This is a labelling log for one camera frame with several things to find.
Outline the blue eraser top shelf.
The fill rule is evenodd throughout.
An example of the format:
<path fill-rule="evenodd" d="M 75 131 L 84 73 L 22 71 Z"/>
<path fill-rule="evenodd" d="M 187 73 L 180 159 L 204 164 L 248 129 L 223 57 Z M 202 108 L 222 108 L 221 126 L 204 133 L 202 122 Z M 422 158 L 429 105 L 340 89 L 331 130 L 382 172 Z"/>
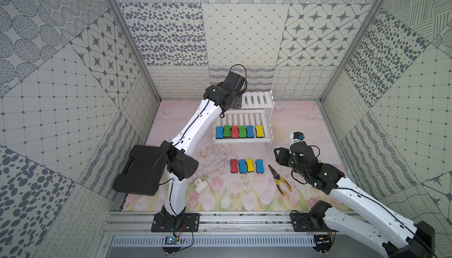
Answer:
<path fill-rule="evenodd" d="M 258 160 L 255 161 L 255 164 L 256 164 L 256 172 L 257 173 L 264 173 L 265 172 L 263 160 L 258 159 Z"/>
<path fill-rule="evenodd" d="M 246 160 L 241 159 L 238 161 L 238 166 L 239 166 L 239 171 L 241 174 L 243 173 L 247 173 L 247 164 L 246 164 Z"/>

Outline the yellow eraser top shelf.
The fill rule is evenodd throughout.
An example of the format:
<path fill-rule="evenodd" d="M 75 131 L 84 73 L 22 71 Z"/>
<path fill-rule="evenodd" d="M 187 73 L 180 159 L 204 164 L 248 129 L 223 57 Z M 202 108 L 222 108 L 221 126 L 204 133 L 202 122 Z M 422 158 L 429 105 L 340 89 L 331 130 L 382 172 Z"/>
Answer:
<path fill-rule="evenodd" d="M 253 159 L 246 159 L 247 172 L 252 173 L 255 172 Z"/>

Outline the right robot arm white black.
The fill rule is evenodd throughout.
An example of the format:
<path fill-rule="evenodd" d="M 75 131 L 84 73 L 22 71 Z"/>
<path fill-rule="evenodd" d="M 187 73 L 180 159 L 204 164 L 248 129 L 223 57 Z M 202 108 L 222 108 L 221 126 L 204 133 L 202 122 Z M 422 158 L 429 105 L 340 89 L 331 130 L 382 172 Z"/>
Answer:
<path fill-rule="evenodd" d="M 305 183 L 344 203 L 357 212 L 356 219 L 325 201 L 318 201 L 308 214 L 314 229 L 327 227 L 346 234 L 372 248 L 384 258 L 433 258 L 435 230 L 424 221 L 418 223 L 386 207 L 359 188 L 341 170 L 322 163 L 304 141 L 289 149 L 274 149 L 275 161 L 301 175 Z"/>

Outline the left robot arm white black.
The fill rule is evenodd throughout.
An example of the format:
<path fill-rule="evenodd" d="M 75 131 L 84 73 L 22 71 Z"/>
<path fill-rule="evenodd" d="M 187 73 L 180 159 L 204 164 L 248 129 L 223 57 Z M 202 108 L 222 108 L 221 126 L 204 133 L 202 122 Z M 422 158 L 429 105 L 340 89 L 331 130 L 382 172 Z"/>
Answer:
<path fill-rule="evenodd" d="M 198 169 L 199 163 L 191 155 L 212 122 L 233 108 L 237 97 L 247 89 L 247 80 L 238 73 L 229 72 L 224 81 L 208 87 L 198 109 L 182 131 L 161 144 L 162 160 L 169 173 L 168 199 L 162 208 L 164 218 L 177 228 L 186 210 L 188 179 Z"/>

